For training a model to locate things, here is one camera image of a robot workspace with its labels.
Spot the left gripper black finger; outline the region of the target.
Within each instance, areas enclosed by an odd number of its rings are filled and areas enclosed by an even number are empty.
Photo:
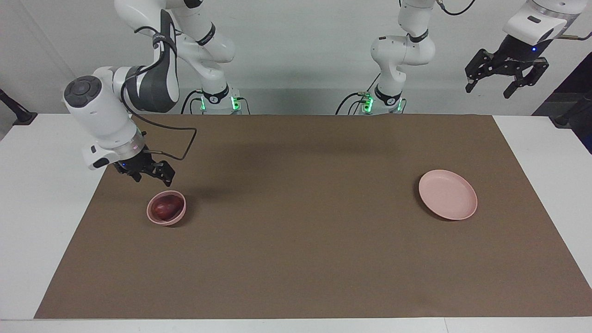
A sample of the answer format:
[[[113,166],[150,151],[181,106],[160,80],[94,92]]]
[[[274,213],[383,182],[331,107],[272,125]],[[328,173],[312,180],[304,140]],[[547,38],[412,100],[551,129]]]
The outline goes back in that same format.
[[[485,49],[477,51],[474,57],[469,61],[465,67],[465,74],[467,84],[465,86],[466,93],[471,93],[479,80],[497,74],[494,66],[495,53],[490,53]]]
[[[506,99],[509,99],[518,89],[524,86],[535,85],[549,68],[549,63],[545,57],[539,57],[532,62],[516,64],[517,67],[512,73],[514,74],[514,81],[503,92]]]

